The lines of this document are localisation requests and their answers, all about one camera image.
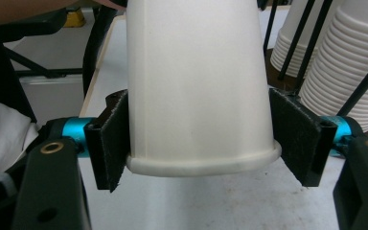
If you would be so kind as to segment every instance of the yellow object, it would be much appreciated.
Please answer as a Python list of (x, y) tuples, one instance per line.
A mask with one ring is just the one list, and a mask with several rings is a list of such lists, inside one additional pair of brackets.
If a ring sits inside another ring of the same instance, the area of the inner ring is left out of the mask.
[(65, 22), (65, 28), (81, 27), (85, 25), (85, 18), (83, 17), (81, 8), (72, 9), (67, 13), (67, 21)]

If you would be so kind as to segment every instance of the gray floor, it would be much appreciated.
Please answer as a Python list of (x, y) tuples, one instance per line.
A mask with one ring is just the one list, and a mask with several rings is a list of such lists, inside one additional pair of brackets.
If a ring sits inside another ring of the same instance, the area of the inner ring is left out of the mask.
[[(86, 42), (94, 23), (92, 11), (83, 11), (86, 24), (80, 28), (63, 28), (56, 34), (23, 38), (6, 44), (15, 52), (46, 68), (81, 68)], [(14, 63), (16, 70), (25, 67)], [(82, 107), (81, 75), (47, 80), (43, 77), (21, 79), (37, 122), (60, 117), (78, 116)]]

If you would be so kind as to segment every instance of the stack of paper cups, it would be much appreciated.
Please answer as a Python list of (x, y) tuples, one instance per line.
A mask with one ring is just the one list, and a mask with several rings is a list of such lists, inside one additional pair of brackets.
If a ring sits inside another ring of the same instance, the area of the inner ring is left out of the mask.
[[(313, 31), (313, 28), (315, 26), (315, 23), (317, 21), (319, 12), (321, 10), (323, 0), (317, 0), (315, 1), (312, 10), (310, 12), (310, 16), (307, 20), (306, 26), (304, 27), (304, 31), (301, 34), (301, 37), (298, 41), (297, 47), (294, 51), (294, 54), (292, 56), (291, 62), (288, 66), (286, 74), (291, 77), (297, 77), (298, 72), (300, 70), (301, 63), (303, 61), (304, 55), (307, 51), (308, 44), (311, 39), (311, 34)], [(334, 0), (331, 4), (330, 10), (328, 12), (327, 18), (324, 22), (323, 29), (318, 37), (317, 44), (319, 44), (322, 40), (323, 34), (326, 31), (326, 28), (328, 28), (336, 8), (343, 2), (343, 0)], [(300, 23), (301, 17), (303, 15), (304, 9), (307, 6), (307, 0), (294, 0), (285, 24), (283, 25), (282, 29), (280, 30), (276, 44), (273, 49), (273, 53), (271, 55), (270, 62), (273, 65), (274, 68), (276, 68), (278, 71), (281, 71), (283, 64), (285, 62), (286, 56), (288, 54), (288, 49), (291, 45), (291, 41), (294, 38), (294, 35), (297, 31), (298, 24)], [(317, 47), (315, 46), (311, 59), (309, 64), (309, 69), (311, 66), (311, 63), (313, 61), (313, 58), (317, 54)]]
[[(302, 104), (318, 115), (335, 115), (367, 73), (368, 1), (346, 0), (302, 86)], [(368, 90), (349, 116), (368, 130)]]

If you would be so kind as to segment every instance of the table surface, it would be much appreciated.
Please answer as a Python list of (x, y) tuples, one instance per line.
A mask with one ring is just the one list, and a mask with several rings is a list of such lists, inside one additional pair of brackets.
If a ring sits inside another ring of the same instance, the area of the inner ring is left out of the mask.
[[(273, 46), (288, 10), (276, 14)], [(265, 33), (269, 11), (261, 12)], [(81, 110), (97, 117), (105, 96), (127, 88), (125, 18), (114, 20)], [(282, 159), (256, 171), (162, 178), (125, 169), (112, 194), (98, 191), (89, 158), (80, 159), (92, 227), (102, 229), (337, 229), (333, 189), (344, 160), (329, 158), (318, 188), (305, 188)]]

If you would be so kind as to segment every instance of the white shirt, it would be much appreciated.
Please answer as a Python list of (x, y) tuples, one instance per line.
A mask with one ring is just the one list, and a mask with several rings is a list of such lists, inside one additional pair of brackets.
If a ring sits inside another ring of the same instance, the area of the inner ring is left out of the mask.
[(0, 173), (23, 156), (37, 135), (30, 118), (0, 103)]

